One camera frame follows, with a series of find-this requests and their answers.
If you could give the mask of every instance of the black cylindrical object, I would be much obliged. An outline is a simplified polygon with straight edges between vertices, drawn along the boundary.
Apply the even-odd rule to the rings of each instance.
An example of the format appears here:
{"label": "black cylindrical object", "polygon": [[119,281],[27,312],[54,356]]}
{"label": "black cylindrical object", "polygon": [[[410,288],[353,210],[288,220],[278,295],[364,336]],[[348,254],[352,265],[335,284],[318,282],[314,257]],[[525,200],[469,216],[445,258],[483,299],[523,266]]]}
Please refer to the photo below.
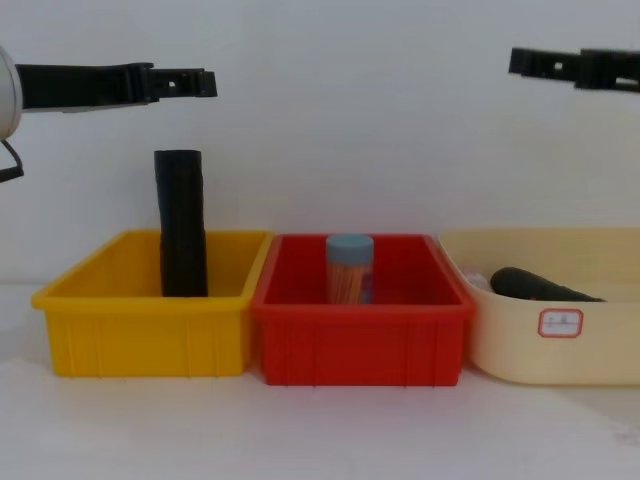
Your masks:
{"label": "black cylindrical object", "polygon": [[491,277],[491,288],[499,295],[523,300],[558,302],[604,302],[570,288],[553,283],[546,278],[515,267],[498,270]]}
{"label": "black cylindrical object", "polygon": [[159,150],[154,157],[162,225],[162,294],[206,297],[207,245],[200,152]]}

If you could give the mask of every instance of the blue jar lid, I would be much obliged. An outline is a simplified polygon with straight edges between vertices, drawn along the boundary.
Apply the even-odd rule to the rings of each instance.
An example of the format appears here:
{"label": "blue jar lid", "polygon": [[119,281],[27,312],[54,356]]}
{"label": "blue jar lid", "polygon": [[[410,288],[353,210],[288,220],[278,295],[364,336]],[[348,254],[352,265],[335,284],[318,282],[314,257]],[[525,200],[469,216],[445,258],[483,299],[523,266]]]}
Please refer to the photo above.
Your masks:
{"label": "blue jar lid", "polygon": [[347,266],[373,262],[373,238],[368,235],[331,235],[327,238],[327,260]]}

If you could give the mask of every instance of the white wall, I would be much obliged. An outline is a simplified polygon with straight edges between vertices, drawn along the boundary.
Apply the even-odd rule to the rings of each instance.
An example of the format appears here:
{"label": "white wall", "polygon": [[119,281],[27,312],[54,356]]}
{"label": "white wall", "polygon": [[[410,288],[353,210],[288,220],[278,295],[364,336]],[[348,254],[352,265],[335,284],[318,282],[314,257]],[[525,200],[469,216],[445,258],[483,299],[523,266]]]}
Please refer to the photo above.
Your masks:
{"label": "white wall", "polygon": [[640,97],[506,74],[515,45],[640,49],[637,0],[2,4],[18,63],[206,66],[220,97],[25,115],[0,280],[157,226],[156,149],[203,151],[211,228],[639,223]]}

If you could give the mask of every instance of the black cable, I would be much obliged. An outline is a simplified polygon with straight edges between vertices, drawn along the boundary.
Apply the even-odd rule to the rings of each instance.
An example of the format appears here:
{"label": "black cable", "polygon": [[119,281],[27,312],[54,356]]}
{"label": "black cable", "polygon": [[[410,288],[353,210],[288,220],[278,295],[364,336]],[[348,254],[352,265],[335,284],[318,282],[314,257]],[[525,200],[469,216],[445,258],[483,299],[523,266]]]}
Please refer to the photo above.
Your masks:
{"label": "black cable", "polygon": [[14,178],[22,177],[24,175],[24,170],[22,168],[22,159],[20,158],[20,155],[18,155],[18,152],[14,150],[14,148],[8,141],[2,140],[0,143],[4,145],[4,148],[7,149],[7,151],[11,154],[16,162],[15,167],[0,170],[0,183],[8,182],[9,180],[13,180]]}

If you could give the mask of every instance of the white label sticker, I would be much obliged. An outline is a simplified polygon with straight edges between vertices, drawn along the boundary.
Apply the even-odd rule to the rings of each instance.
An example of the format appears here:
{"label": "white label sticker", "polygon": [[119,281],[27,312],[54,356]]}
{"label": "white label sticker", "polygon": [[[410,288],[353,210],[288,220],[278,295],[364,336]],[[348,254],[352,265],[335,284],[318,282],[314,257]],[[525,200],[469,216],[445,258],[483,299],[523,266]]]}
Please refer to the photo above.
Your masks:
{"label": "white label sticker", "polygon": [[576,338],[582,333],[582,317],[580,310],[544,310],[538,333],[549,338]]}

